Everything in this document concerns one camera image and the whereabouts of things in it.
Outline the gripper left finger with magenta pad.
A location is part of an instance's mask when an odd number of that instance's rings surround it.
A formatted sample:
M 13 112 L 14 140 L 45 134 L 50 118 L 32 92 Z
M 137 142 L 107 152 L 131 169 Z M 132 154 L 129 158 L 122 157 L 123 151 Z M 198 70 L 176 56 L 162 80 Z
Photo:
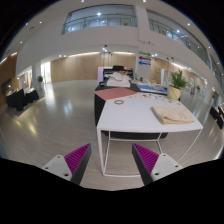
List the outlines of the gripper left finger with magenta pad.
M 91 144 L 88 143 L 70 152 L 66 156 L 56 155 L 45 164 L 42 169 L 79 185 L 82 181 L 91 153 Z

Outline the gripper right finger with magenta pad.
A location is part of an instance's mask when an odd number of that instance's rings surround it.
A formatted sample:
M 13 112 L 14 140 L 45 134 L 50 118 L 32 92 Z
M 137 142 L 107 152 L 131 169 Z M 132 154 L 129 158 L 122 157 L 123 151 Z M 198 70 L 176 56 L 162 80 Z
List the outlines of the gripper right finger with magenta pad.
M 168 154 L 157 154 L 136 143 L 132 144 L 132 155 L 145 185 L 182 169 Z

